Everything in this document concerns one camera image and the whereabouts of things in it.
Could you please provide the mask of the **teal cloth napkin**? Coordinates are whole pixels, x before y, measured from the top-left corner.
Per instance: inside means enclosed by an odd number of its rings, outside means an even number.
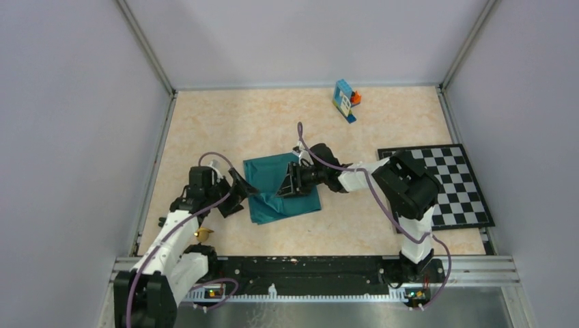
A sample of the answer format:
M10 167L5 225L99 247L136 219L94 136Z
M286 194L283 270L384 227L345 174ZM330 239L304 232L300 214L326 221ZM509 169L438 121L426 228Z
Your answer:
M276 196L287 173L287 164L297 159L294 154L285 153L243 161L245 180L259 190L248 200L252 223L263 225L322 209L316 189L306 196Z

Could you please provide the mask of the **colourful toy block house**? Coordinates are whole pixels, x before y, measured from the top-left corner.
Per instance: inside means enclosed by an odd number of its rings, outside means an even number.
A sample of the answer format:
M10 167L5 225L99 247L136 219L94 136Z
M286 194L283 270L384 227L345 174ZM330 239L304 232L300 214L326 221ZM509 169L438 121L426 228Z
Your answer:
M349 124L356 121L352 108L360 105L361 99L360 93L353 90L346 80L340 79L335 83L333 104Z

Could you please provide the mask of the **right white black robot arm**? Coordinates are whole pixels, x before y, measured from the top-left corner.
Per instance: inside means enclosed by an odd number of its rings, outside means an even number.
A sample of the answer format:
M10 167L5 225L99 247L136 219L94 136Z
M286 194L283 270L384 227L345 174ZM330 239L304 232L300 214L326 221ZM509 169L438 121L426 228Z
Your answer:
M311 148L298 143L294 154L298 161L288 164L277 197L309 195L320 184L335 193L370 190L379 206L387 200L395 227L404 236L389 275L402 283L427 274L434 255L432 217L442 186L410 152L397 151L373 163L340 163L324 143Z

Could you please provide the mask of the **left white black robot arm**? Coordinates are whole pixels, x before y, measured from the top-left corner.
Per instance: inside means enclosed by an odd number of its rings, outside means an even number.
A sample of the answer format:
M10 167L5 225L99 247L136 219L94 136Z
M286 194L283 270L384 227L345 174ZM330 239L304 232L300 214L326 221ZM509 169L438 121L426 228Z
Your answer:
M227 217L259 192L234 167L228 172L231 182L213 166L190 168L188 183L171 203L154 242L113 281L115 327L172 327L178 306L192 287L199 280L216 279L214 248L190 241L213 208Z

